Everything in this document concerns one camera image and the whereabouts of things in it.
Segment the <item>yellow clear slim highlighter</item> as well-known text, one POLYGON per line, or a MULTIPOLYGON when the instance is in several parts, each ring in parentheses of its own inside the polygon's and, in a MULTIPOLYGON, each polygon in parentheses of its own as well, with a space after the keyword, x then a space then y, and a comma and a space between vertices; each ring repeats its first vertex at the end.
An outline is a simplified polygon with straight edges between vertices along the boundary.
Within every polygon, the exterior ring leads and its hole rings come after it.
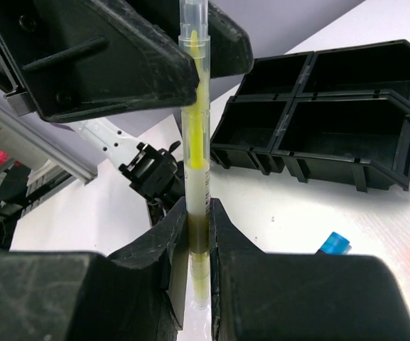
POLYGON ((208 2, 180 1, 180 47, 194 59, 199 83, 195 104, 181 109, 190 272, 195 305, 210 295, 210 36, 208 2))

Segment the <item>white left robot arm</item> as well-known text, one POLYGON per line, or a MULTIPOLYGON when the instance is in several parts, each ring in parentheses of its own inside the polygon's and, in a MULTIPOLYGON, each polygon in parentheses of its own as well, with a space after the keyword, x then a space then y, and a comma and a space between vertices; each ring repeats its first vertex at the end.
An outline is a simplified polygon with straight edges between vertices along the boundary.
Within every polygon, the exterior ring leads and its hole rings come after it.
POLYGON ((9 106, 69 126, 156 212, 183 196, 183 164, 109 117, 189 107, 210 79, 253 64, 247 32, 211 1, 0 1, 9 106))

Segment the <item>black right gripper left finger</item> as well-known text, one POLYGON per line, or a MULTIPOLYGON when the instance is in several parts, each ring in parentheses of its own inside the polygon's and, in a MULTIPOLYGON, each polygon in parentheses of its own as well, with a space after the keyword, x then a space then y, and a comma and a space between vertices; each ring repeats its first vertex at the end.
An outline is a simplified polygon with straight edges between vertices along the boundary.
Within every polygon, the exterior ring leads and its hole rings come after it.
POLYGON ((185 200, 104 256, 0 252, 0 340, 175 340, 188 272, 185 200))

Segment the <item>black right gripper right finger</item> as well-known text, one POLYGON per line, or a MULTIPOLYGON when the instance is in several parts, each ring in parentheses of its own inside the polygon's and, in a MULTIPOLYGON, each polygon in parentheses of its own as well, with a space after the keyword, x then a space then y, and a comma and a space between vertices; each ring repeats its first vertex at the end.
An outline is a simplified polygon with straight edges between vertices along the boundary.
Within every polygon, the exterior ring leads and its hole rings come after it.
POLYGON ((374 256, 269 254, 210 204, 214 340, 410 340, 393 273, 374 256))

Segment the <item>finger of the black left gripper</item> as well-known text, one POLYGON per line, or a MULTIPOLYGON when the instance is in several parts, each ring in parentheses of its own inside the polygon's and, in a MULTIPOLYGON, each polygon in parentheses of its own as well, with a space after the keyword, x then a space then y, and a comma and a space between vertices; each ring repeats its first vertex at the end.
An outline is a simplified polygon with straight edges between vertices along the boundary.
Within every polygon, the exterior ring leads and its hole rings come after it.
POLYGON ((0 88, 69 123, 196 101, 192 58, 128 1, 0 1, 0 88))
POLYGON ((252 69, 254 56, 248 33, 217 5, 197 2, 198 77, 243 75, 252 69))

